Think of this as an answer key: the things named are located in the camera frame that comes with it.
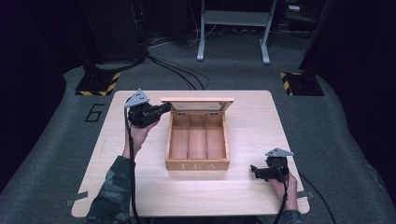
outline metal frame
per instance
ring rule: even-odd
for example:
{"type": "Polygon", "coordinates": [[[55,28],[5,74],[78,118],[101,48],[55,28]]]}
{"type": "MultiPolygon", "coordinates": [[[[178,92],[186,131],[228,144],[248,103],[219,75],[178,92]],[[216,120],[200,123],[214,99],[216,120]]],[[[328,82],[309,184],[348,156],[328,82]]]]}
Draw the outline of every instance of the metal frame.
{"type": "Polygon", "coordinates": [[[271,23],[274,17],[274,11],[277,0],[273,0],[269,12],[239,12],[239,11],[216,11],[205,10],[205,0],[202,0],[201,7],[201,39],[198,48],[197,60],[203,61],[205,54],[205,25],[222,24],[222,25],[246,25],[262,26],[265,31],[260,39],[260,49],[262,50],[262,61],[264,64],[270,63],[266,42],[270,32],[271,23]]]}

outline wooden board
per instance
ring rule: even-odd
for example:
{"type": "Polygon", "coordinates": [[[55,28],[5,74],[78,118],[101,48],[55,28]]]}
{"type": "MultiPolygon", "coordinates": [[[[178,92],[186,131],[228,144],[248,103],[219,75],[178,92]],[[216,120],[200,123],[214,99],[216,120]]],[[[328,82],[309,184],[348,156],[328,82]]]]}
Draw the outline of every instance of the wooden board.
{"type": "MultiPolygon", "coordinates": [[[[118,91],[107,112],[91,161],[78,192],[88,197],[74,203],[72,215],[85,217],[102,186],[106,172],[123,151],[125,100],[135,91],[118,91]]],[[[256,216],[276,214],[280,201],[270,183],[255,179],[250,164],[266,167],[265,152],[275,147],[290,150],[269,91],[144,91],[152,105],[161,97],[223,97],[235,99],[227,109],[230,166],[227,171],[167,171],[169,113],[150,131],[136,156],[136,205],[142,217],[256,216]]],[[[293,158],[290,171],[304,190],[293,158]]],[[[306,198],[298,200],[302,213],[306,198]]]]}

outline gray carpet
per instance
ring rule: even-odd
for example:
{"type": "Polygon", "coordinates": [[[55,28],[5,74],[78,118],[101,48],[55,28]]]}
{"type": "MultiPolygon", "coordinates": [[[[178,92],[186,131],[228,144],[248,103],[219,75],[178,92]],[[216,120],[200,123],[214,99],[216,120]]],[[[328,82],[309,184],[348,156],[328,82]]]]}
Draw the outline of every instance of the gray carpet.
{"type": "MultiPolygon", "coordinates": [[[[258,35],[218,36],[206,41],[205,60],[196,61],[198,43],[191,47],[167,44],[149,49],[154,57],[186,66],[209,79],[208,90],[267,90],[273,94],[299,171],[323,194],[337,223],[396,223],[396,211],[375,170],[347,130],[337,96],[320,77],[323,97],[288,96],[280,72],[299,72],[307,39],[278,34],[269,49],[271,64],[264,65],[258,35]]],[[[115,67],[119,64],[108,64],[115,67]]],[[[46,130],[0,196],[0,223],[81,223],[70,214],[67,200],[78,193],[96,139],[110,106],[109,96],[76,96],[82,68],[64,77],[67,90],[46,130]],[[98,122],[85,122],[93,105],[102,110],[98,122]]],[[[188,90],[177,75],[146,59],[122,72],[115,91],[188,90]]],[[[315,195],[305,223],[332,223],[315,195]]],[[[259,217],[272,223],[274,217],[259,217]]],[[[155,218],[154,223],[207,223],[205,218],[155,218]]],[[[216,219],[240,223],[241,217],[216,219]]]]}

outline hand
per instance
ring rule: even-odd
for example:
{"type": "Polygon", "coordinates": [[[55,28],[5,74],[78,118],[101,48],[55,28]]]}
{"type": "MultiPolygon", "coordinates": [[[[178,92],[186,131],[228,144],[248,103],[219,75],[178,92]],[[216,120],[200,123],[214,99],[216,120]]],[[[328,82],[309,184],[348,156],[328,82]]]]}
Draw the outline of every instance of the hand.
{"type": "MultiPolygon", "coordinates": [[[[288,199],[286,200],[285,210],[298,210],[297,179],[291,173],[289,173],[289,180],[287,179],[286,176],[285,179],[286,179],[286,186],[288,186],[288,199]]],[[[285,187],[283,183],[279,183],[275,179],[270,179],[269,181],[275,189],[277,198],[279,198],[279,200],[282,201],[283,195],[285,194],[285,187]]]]}
{"type": "MultiPolygon", "coordinates": [[[[149,135],[150,129],[152,129],[155,125],[157,125],[158,122],[160,122],[160,121],[157,120],[145,128],[139,128],[139,127],[135,127],[135,126],[131,127],[131,136],[134,139],[134,157],[136,156],[137,152],[142,147],[143,143],[146,141],[146,138],[149,135]]],[[[129,149],[129,136],[128,136],[128,131],[127,131],[126,127],[125,127],[125,147],[122,152],[122,156],[125,158],[128,158],[128,159],[131,158],[130,149],[129,149]]]]}

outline black wall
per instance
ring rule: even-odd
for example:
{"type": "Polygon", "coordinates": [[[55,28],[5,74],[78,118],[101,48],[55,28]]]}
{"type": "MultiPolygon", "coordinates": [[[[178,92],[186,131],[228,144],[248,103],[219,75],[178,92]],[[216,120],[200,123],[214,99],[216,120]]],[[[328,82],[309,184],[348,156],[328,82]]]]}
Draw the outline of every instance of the black wall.
{"type": "Polygon", "coordinates": [[[317,69],[332,86],[348,129],[396,204],[396,7],[392,1],[333,2],[302,68],[317,69]]]}
{"type": "Polygon", "coordinates": [[[3,190],[61,102],[61,67],[22,1],[0,4],[1,143],[3,190]]]}

